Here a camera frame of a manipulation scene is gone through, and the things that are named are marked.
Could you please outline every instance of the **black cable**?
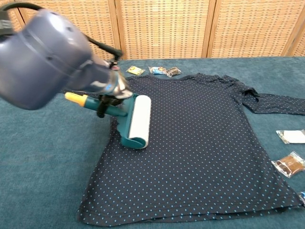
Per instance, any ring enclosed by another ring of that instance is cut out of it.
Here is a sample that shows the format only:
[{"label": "black cable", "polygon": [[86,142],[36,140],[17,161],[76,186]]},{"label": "black cable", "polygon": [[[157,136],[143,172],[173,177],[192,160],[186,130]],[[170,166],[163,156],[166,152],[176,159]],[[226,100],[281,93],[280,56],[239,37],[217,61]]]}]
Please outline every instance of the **black cable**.
[{"label": "black cable", "polygon": [[[32,4],[32,3],[27,3],[27,2],[10,2],[10,3],[7,3],[7,4],[3,5],[0,8],[0,10],[1,11],[7,11],[7,10],[10,10],[10,9],[14,9],[14,8],[27,8],[27,9],[31,9],[31,10],[41,10],[41,9],[44,9],[41,6],[38,6],[38,5],[35,5],[35,4]],[[123,55],[121,50],[115,49],[115,48],[113,48],[113,47],[111,47],[111,46],[109,46],[107,44],[103,44],[101,42],[97,42],[96,40],[92,39],[91,37],[87,36],[86,34],[84,34],[84,35],[87,37],[89,42],[95,44],[100,49],[103,49],[106,52],[109,52],[110,54],[114,55],[116,61]]]}]

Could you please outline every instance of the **navy polka dot shirt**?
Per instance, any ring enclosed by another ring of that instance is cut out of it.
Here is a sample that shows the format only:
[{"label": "navy polka dot shirt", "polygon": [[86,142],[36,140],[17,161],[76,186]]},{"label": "navy polka dot shirt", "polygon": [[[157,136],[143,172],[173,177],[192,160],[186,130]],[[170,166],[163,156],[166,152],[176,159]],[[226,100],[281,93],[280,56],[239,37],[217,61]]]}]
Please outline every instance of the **navy polka dot shirt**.
[{"label": "navy polka dot shirt", "polygon": [[259,94],[229,76],[128,81],[133,92],[152,100],[149,145],[123,147],[112,118],[79,221],[116,226],[233,219],[302,205],[260,146],[243,105],[258,114],[305,115],[305,100]]}]

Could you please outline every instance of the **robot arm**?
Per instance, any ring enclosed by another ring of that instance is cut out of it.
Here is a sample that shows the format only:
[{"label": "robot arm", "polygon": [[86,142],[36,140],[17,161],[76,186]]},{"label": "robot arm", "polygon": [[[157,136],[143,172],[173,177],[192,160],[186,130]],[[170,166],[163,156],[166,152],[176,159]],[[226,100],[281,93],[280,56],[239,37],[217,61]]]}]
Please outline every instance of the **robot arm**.
[{"label": "robot arm", "polygon": [[[0,11],[2,25],[6,17]],[[11,104],[36,110],[63,89],[132,96],[124,77],[93,55],[88,37],[58,13],[40,9],[20,32],[8,36],[7,30],[0,23],[0,97]]]}]

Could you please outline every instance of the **shirt sleeve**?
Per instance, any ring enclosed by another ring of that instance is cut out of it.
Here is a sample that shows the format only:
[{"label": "shirt sleeve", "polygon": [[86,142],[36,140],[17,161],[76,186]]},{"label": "shirt sleeve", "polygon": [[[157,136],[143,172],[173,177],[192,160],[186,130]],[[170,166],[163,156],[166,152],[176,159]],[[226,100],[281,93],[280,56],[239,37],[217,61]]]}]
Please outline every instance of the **shirt sleeve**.
[{"label": "shirt sleeve", "polygon": [[242,93],[243,105],[256,114],[305,115],[305,99],[275,94],[259,94],[254,88]]}]

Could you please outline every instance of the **brown packet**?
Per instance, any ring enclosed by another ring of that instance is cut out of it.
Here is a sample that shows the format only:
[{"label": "brown packet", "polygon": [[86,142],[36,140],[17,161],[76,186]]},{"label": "brown packet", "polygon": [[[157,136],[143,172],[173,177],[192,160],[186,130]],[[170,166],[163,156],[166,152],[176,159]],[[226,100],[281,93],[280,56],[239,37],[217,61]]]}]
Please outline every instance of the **brown packet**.
[{"label": "brown packet", "polygon": [[305,170],[305,160],[301,158],[295,151],[291,152],[288,156],[283,157],[277,161],[271,161],[275,168],[290,178],[294,174]]}]

